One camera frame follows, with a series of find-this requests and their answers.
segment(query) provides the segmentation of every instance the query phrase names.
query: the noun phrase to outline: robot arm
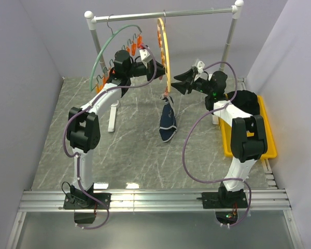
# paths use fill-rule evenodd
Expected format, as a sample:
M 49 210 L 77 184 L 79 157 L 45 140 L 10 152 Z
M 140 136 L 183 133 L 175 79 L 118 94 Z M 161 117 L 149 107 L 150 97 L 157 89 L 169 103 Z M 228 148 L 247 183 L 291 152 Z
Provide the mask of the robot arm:
M 73 148 L 73 152 L 79 152 L 80 158 L 80 181 L 83 189 L 93 194 L 93 179 L 92 179 L 92 157 L 93 151 L 100 141 L 100 128 L 99 119 L 103 114 L 110 109 L 111 104 L 115 103 L 127 92 L 127 88 L 117 88 L 109 90 L 112 87 L 117 86 L 130 86 L 130 78 L 133 76 L 146 75 L 148 80 L 152 78 L 154 74 L 154 64 L 150 56 L 147 55 L 145 49 L 140 50 L 142 62 L 133 62 L 129 53 L 126 50 L 120 50 L 115 54 L 114 68 L 110 71 L 109 78 L 106 81 L 101 92 L 99 92 L 92 100 L 81 108 L 73 107 L 69 111 L 68 119 L 71 119 L 78 112 L 91 108 L 79 115 L 74 119 L 67 129 L 67 139 L 70 141 L 70 146 Z M 164 66 L 157 62 L 156 78 L 165 74 Z M 93 105 L 92 103 L 99 95 L 102 95 Z M 74 181 L 70 187 L 70 194 L 74 200 L 77 200 L 80 204 L 90 203 L 90 198 L 83 194 L 79 185 L 77 177 L 77 160 L 75 160 L 75 174 Z
M 267 151 L 263 118 L 260 115 L 252 116 L 226 100 L 224 90 L 227 75 L 224 72 L 216 71 L 207 79 L 202 79 L 203 68 L 204 63 L 197 60 L 190 70 L 174 77 L 180 82 L 172 83 L 172 86 L 182 94 L 189 94 L 192 90 L 206 94 L 207 110 L 219 109 L 229 103 L 226 108 L 213 113 L 232 127 L 231 150 L 234 157 L 225 178 L 246 179 L 251 167 Z M 253 136 L 248 137 L 247 131 L 253 133 Z M 239 196 L 235 193 L 243 191 L 243 188 L 244 183 L 241 181 L 222 182 L 220 198 L 229 203 L 231 201 L 227 199 L 235 199 Z
M 214 109 L 222 108 L 228 103 L 230 101 L 218 101 L 214 103 Z M 232 127 L 231 150 L 234 157 L 225 178 L 245 180 L 255 162 L 267 151 L 264 120 L 260 115 L 252 116 L 231 103 L 227 108 L 214 112 L 214 115 Z M 247 131 L 254 135 L 248 137 Z M 225 181 L 223 185 L 231 192 L 244 188 L 241 181 Z

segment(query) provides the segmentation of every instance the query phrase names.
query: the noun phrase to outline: aluminum rail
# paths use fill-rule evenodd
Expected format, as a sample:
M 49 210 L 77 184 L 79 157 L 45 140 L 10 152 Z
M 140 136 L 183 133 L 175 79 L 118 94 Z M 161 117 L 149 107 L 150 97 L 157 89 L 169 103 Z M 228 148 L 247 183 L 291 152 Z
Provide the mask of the aluminum rail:
M 141 13 L 141 14 L 130 14 L 130 15 L 118 15 L 118 16 L 104 16 L 94 17 L 93 22 L 113 22 L 113 21 L 127 21 L 127 20 L 138 20 L 138 19 L 149 19 L 159 17 L 183 17 L 183 16 L 195 16 L 195 15 L 207 15 L 215 13 L 232 13 L 233 7 L 228 8 L 211 8 L 211 9 L 197 9 L 197 10 L 176 10 L 176 11 L 163 11 L 153 13 Z
M 189 212 L 229 211 L 230 209 L 203 209 L 197 200 L 202 192 L 218 190 L 101 190 L 111 193 L 111 212 Z M 25 191 L 18 212 L 93 212 L 93 210 L 64 210 L 65 195 L 61 191 Z M 285 190 L 252 190 L 251 210 L 291 210 Z

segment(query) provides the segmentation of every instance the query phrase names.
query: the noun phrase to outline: white metal rod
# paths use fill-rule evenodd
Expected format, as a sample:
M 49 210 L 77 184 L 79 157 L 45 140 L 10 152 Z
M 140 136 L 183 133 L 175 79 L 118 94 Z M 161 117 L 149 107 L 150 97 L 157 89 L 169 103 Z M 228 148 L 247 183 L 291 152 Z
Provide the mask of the white metal rod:
M 181 11 L 163 11 L 154 13 L 142 13 L 142 14 L 131 14 L 131 15 L 119 15 L 119 16 L 105 16 L 105 17 L 94 17 L 93 20 L 96 22 L 113 22 L 113 21 L 126 21 L 136 19 L 149 19 L 158 17 L 182 17 L 182 16 L 193 16 L 193 15 L 206 15 L 214 13 L 231 13 L 233 7 L 228 8 L 211 8 L 211 9 L 199 9 L 199 10 L 181 10 Z
M 94 42 L 94 45 L 95 45 L 95 49 L 97 51 L 97 54 L 99 54 L 100 50 L 101 50 L 101 47 L 100 47 L 97 31 L 96 30 L 90 30 L 90 31 L 91 31 L 92 39 L 93 39 L 93 42 Z M 105 63 L 105 60 L 104 60 L 104 56 L 100 57 L 99 63 L 100 63 L 100 67 L 102 68 L 102 72 L 103 73 L 107 73 L 107 70 L 106 70 L 107 67 L 106 67 L 106 63 Z
M 230 25 L 230 29 L 229 29 L 229 32 L 228 32 L 228 37 L 227 37 L 226 45 L 224 46 L 224 50 L 223 50 L 221 61 L 227 61 L 227 57 L 228 57 L 228 53 L 229 53 L 229 48 L 230 48 L 230 43 L 232 42 L 232 38 L 233 38 L 235 26 L 236 26 L 236 21 L 237 21 L 237 19 L 234 19 L 234 18 L 232 19 L 232 23 Z M 220 71 L 224 70 L 224 64 L 220 64 L 219 70 Z

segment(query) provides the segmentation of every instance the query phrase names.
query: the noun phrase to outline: white table leg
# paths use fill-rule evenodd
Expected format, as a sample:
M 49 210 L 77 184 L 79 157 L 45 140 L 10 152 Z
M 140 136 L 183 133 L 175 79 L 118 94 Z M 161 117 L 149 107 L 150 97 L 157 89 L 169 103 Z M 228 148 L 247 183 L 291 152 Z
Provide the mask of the white table leg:
M 219 118 L 216 115 L 212 115 L 212 124 L 214 125 L 219 124 Z
M 108 132 L 115 131 L 115 120 L 116 120 L 116 111 L 120 107 L 120 102 L 117 101 L 110 106 L 109 114 L 109 123 L 108 123 Z

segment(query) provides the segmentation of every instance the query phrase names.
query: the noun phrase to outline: aluminum frame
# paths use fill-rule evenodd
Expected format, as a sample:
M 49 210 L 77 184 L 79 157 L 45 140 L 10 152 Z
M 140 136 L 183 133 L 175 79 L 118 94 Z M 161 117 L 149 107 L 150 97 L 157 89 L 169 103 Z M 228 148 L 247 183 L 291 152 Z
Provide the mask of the aluminum frame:
M 292 210 L 284 210 L 285 219 L 287 222 L 288 230 L 290 233 L 290 237 L 292 240 L 292 243 L 294 244 L 295 249 L 303 249 L 303 241 L 299 232 L 299 229 L 297 227 L 296 221 L 294 219 L 294 215 L 292 213 Z
M 241 10 L 243 7 L 243 1 L 236 5 L 236 2 L 231 7 L 224 8 L 209 8 L 209 9 L 199 9 L 199 10 L 175 10 L 175 11 L 163 11 L 163 12 L 153 12 L 153 13 L 138 13 L 138 14 L 130 14 L 130 15 L 110 15 L 103 17 L 96 17 L 91 11 L 87 11 L 84 15 L 87 19 L 87 23 L 89 26 L 89 30 L 92 35 L 92 39 L 96 48 L 97 53 L 100 52 L 101 46 L 98 39 L 97 31 L 95 25 L 101 22 L 114 22 L 114 21 L 126 21 L 126 20 L 139 20 L 139 19 L 150 19 L 150 18 L 159 18 L 159 17 L 182 17 L 182 16 L 195 16 L 195 15 L 207 15 L 214 13 L 231 13 L 232 14 L 232 22 L 228 32 L 227 41 L 223 50 L 222 61 L 226 61 L 229 53 L 229 48 L 231 44 L 231 40 L 234 34 L 235 25 L 237 23 L 237 19 L 241 14 Z M 100 65 L 102 71 L 106 70 L 106 63 L 104 61 L 104 57 L 100 58 Z M 221 64 L 219 67 L 220 71 L 224 70 L 224 64 Z
M 16 248 L 24 224 L 26 212 L 17 212 L 6 249 Z
M 111 193 L 110 212 L 209 212 L 230 209 L 203 209 L 197 197 L 210 189 L 165 190 L 95 190 Z M 64 210 L 65 195 L 61 191 L 25 191 L 18 212 L 94 212 L 94 210 Z M 251 210 L 291 210 L 285 190 L 252 190 Z

